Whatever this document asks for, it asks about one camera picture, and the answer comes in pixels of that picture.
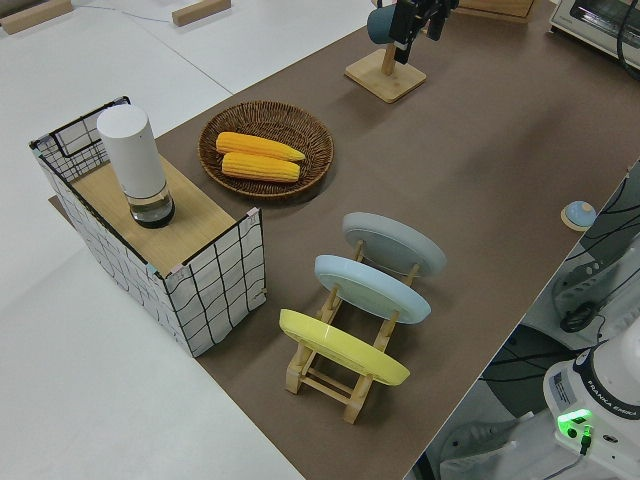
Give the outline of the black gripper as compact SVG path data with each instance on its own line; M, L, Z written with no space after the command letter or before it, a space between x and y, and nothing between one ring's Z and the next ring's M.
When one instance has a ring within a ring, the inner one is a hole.
M394 6L390 26L390 38L396 46L394 60L406 63L411 49L413 23L418 10L421 25L428 25L427 36L433 41L441 37L446 19L458 7L457 0L398 0Z

